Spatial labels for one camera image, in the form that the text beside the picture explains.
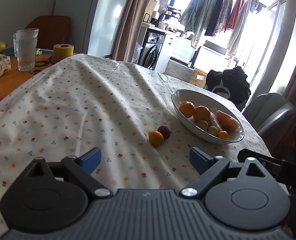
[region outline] refrigerator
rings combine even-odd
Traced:
[[[71,21],[66,42],[75,53],[111,56],[128,0],[56,0],[54,15]]]

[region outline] white tablecloth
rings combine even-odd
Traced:
[[[239,143],[199,139],[177,119],[171,93],[191,89],[228,107],[244,128]],[[153,147],[149,131],[166,124],[171,137]],[[89,55],[69,57],[34,76],[0,102],[0,199],[36,156],[60,161],[100,147],[93,176],[118,188],[174,188],[198,177],[190,147],[237,161],[243,148],[269,155],[262,139],[228,100],[140,66]],[[0,235],[6,230],[0,214]]]

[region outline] yellow tape roll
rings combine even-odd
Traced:
[[[54,45],[53,60],[60,61],[73,55],[73,45],[57,44]]]

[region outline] red garment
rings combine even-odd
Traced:
[[[235,6],[233,7],[232,13],[230,15],[230,20],[229,20],[228,24],[226,25],[226,30],[230,30],[230,29],[235,28],[235,24],[237,23],[237,20],[238,20],[240,4],[241,4],[241,0],[237,0],[235,2]]]

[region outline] countertop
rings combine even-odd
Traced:
[[[151,30],[155,30],[155,31],[163,32],[163,33],[168,34],[168,35],[176,36],[176,34],[173,33],[173,32],[166,31],[166,30],[164,30],[164,29],[161,29],[161,28],[155,27],[155,26],[153,26],[153,25],[151,26],[151,25],[149,25],[148,23],[144,23],[144,22],[142,22],[142,23],[141,23],[141,26],[142,26],[142,27],[145,27],[145,28],[147,28],[147,29],[151,29]]]

